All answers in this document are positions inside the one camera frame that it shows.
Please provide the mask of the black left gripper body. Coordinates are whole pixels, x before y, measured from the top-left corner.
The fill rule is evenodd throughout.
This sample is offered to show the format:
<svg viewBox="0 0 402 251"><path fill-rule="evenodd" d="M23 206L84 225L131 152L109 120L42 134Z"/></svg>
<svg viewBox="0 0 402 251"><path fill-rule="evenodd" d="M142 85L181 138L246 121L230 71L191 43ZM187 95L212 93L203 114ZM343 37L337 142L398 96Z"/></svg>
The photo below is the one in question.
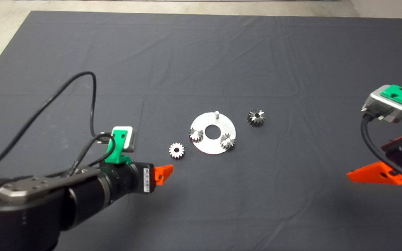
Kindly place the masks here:
<svg viewBox="0 0 402 251"><path fill-rule="evenodd" d="M110 201L131 193L149 195L156 188L155 166L151 163L102 165L110 188Z"/></svg>

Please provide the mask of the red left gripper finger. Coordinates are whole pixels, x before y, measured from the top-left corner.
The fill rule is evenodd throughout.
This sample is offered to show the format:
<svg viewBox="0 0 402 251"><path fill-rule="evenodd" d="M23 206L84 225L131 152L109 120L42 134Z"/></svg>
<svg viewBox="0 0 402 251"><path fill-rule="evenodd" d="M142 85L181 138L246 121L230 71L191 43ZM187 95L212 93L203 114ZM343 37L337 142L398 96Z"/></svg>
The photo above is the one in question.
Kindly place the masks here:
<svg viewBox="0 0 402 251"><path fill-rule="evenodd" d="M156 185L163 185L173 172L173 165L154 167L154 181Z"/></svg>

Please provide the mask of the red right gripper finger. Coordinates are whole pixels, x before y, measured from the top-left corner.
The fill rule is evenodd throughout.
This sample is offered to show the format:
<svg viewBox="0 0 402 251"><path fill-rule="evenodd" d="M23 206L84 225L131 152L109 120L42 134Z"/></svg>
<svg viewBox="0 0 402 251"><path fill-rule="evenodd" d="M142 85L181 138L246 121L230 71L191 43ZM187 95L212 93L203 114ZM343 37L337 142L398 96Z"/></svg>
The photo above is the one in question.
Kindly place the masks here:
<svg viewBox="0 0 402 251"><path fill-rule="evenodd" d="M402 175L382 161L353 170L347 177L356 183L402 185Z"/></svg>
<svg viewBox="0 0 402 251"><path fill-rule="evenodd" d="M382 150L393 150L402 146L402 138L396 138L394 140L389 140L387 143L382 145Z"/></svg>

